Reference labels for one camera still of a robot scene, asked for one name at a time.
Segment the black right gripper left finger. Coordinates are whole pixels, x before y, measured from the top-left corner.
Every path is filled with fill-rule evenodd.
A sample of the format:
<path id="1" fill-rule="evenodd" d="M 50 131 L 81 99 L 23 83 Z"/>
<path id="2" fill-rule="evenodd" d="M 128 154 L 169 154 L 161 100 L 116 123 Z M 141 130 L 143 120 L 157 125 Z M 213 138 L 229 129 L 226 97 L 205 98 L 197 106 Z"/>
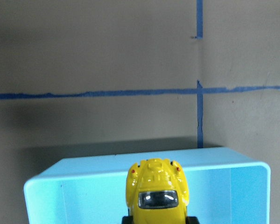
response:
<path id="1" fill-rule="evenodd" d="M 133 216 L 123 216 L 122 224 L 133 224 Z"/>

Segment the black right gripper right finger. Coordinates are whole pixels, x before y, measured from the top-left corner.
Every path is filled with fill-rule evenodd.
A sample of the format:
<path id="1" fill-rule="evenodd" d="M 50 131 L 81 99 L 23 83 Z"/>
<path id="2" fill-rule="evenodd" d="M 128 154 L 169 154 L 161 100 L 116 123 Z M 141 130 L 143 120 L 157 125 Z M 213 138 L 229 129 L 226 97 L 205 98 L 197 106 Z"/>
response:
<path id="1" fill-rule="evenodd" d="M 195 216 L 187 216 L 186 224 L 200 224 L 200 222 L 199 222 L 198 218 Z"/>

